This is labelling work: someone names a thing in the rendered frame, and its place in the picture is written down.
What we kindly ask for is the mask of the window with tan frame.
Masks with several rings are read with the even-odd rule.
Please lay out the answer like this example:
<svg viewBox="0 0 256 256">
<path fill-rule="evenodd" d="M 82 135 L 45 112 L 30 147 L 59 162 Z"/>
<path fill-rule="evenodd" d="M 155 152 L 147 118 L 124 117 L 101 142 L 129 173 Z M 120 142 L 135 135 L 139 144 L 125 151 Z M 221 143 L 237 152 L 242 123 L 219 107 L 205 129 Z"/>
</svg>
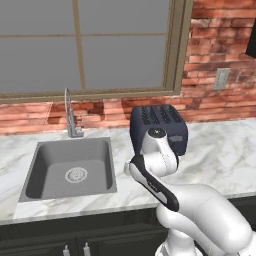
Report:
<svg viewBox="0 0 256 256">
<path fill-rule="evenodd" d="M 180 92 L 193 0 L 0 0 L 0 103 Z"/>
</svg>

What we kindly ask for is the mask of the grey kitchen sink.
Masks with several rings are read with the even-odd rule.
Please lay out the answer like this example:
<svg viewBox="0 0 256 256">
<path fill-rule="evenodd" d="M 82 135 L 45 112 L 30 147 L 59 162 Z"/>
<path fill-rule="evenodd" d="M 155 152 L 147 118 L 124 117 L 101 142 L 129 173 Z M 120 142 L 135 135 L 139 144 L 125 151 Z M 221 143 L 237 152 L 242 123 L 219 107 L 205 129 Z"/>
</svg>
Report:
<svg viewBox="0 0 256 256">
<path fill-rule="evenodd" d="M 109 137 L 39 142 L 20 202 L 116 193 Z"/>
</svg>

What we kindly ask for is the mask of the dark blue four-slot toaster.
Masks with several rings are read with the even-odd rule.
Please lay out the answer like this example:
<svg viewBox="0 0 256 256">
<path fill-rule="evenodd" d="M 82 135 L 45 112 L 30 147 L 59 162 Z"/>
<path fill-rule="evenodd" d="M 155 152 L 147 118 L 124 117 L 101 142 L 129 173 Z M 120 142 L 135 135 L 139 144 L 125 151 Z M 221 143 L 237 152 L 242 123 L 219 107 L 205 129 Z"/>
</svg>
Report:
<svg viewBox="0 0 256 256">
<path fill-rule="evenodd" d="M 188 128 L 178 111 L 170 104 L 136 106 L 130 115 L 130 137 L 136 155 L 140 153 L 145 133 L 162 128 L 177 156 L 186 153 Z"/>
</svg>

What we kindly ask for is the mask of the grey wall socket plate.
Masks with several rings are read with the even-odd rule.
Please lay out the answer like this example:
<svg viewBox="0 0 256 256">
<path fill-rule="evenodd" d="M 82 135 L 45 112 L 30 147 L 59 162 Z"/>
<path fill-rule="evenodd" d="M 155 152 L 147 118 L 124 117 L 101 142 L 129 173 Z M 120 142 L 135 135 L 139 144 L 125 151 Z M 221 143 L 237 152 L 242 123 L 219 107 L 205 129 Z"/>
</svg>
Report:
<svg viewBox="0 0 256 256">
<path fill-rule="evenodd" d="M 216 71 L 216 77 L 214 81 L 214 90 L 223 90 L 226 88 L 226 83 L 230 73 L 229 68 L 218 68 Z"/>
</svg>

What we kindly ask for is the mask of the dark wall cabinet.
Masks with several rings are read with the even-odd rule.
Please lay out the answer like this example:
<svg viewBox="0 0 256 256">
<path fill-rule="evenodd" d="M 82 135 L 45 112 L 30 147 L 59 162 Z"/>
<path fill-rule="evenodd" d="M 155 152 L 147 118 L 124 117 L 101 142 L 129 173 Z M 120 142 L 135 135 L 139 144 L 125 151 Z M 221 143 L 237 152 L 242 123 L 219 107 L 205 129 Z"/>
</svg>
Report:
<svg viewBox="0 0 256 256">
<path fill-rule="evenodd" d="M 256 59 L 256 35 L 252 34 L 248 41 L 246 54 Z"/>
</svg>

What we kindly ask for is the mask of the silver sink tap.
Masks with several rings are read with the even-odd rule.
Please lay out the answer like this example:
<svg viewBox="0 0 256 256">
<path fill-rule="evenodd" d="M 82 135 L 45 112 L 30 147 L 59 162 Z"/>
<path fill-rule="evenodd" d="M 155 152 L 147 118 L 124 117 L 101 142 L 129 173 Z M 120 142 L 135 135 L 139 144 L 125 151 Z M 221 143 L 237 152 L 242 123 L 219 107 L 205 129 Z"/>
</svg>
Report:
<svg viewBox="0 0 256 256">
<path fill-rule="evenodd" d="M 72 108 L 70 91 L 68 88 L 64 91 L 64 105 L 65 105 L 65 113 L 66 113 L 66 126 L 68 136 L 70 138 L 81 138 L 84 136 L 84 132 L 81 127 L 77 127 L 75 124 L 74 111 Z"/>
</svg>

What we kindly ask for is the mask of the black cupboard door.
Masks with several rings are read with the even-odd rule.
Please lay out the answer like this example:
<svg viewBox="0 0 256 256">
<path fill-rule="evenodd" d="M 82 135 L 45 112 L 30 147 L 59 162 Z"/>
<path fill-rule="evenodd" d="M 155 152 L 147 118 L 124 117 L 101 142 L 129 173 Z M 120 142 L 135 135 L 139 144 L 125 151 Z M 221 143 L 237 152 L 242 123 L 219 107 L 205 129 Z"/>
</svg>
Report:
<svg viewBox="0 0 256 256">
<path fill-rule="evenodd" d="M 68 245 L 70 256 L 79 256 L 72 236 L 48 236 L 0 242 L 0 256 L 63 256 Z"/>
<path fill-rule="evenodd" d="M 85 245 L 90 249 L 90 256 L 155 256 L 167 233 L 165 228 L 138 225 L 83 233 L 76 237 L 76 242 L 80 256 L 84 256 Z"/>
</svg>

